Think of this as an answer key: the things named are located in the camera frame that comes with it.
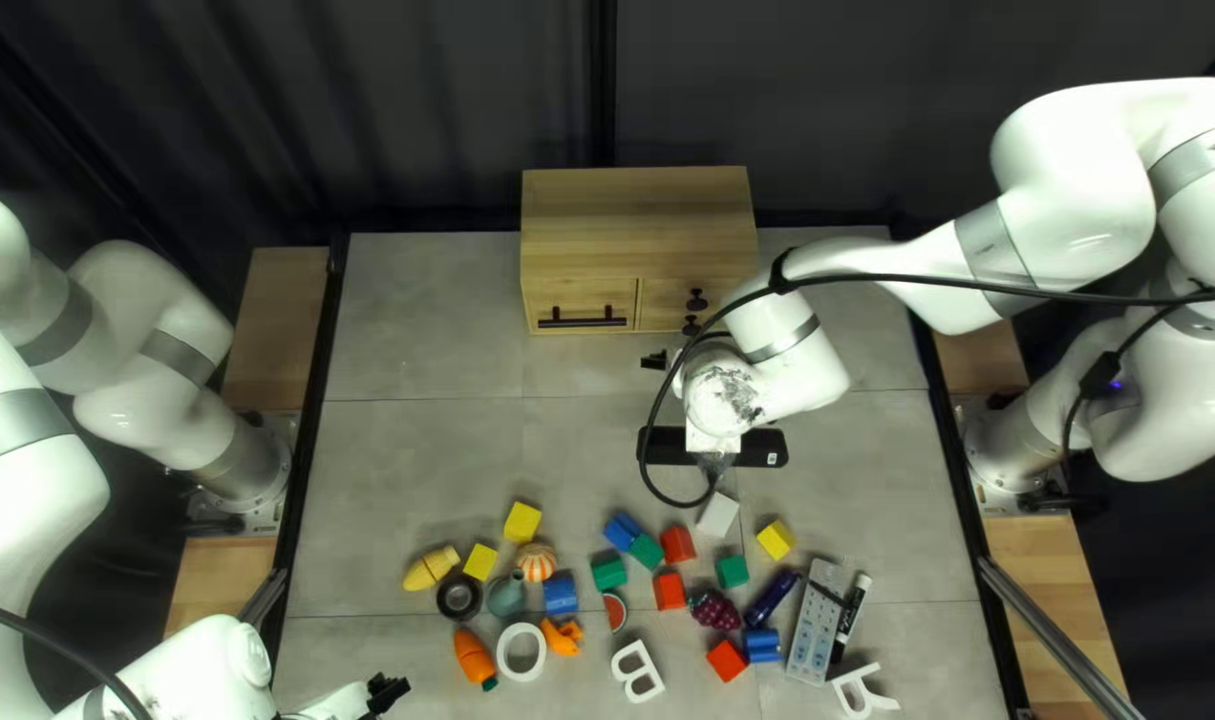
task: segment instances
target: green cube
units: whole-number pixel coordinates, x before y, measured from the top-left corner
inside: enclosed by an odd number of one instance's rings
[[[634,538],[634,542],[629,544],[629,554],[648,567],[648,569],[656,569],[661,561],[665,560],[665,550],[656,545],[650,535],[640,534]]]
[[[626,565],[618,555],[595,561],[589,565],[589,569],[595,574],[595,586],[599,588],[599,593],[626,584]]]
[[[724,557],[713,565],[713,572],[719,577],[719,586],[723,589],[744,585],[750,582],[750,571],[746,567],[745,555],[733,555]]]

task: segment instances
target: red cube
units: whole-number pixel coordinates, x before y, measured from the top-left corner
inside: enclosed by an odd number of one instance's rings
[[[678,573],[665,573],[652,579],[652,593],[656,595],[657,610],[678,610],[686,607],[683,590],[683,577]]]
[[[665,549],[665,561],[669,565],[695,560],[695,546],[693,545],[693,533],[683,526],[674,526],[661,533],[661,548]]]
[[[718,647],[706,653],[705,661],[711,664],[713,671],[719,674],[719,680],[724,682],[735,680],[750,665],[741,657],[741,653],[736,652],[736,647],[728,641],[723,641]]]

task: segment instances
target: toy watermelon slice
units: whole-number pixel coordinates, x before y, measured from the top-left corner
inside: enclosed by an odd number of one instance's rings
[[[604,608],[608,612],[608,627],[612,633],[626,627],[626,601],[615,593],[604,594]]]

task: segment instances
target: yellow cube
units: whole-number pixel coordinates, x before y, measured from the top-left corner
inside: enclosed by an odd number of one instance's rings
[[[790,554],[790,548],[795,548],[795,533],[790,532],[785,522],[776,520],[759,532],[759,545],[779,562]]]
[[[541,511],[531,505],[516,501],[510,509],[510,516],[504,520],[504,539],[518,545],[532,542],[536,528],[541,525]]]
[[[492,574],[492,565],[496,565],[496,550],[475,543],[474,549],[469,551],[469,560],[465,561],[465,574],[486,582]]]

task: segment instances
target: orange striped ball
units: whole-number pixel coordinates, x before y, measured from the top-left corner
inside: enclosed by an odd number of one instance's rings
[[[518,566],[522,569],[524,580],[543,583],[554,573],[554,549],[539,542],[529,543],[520,548]]]

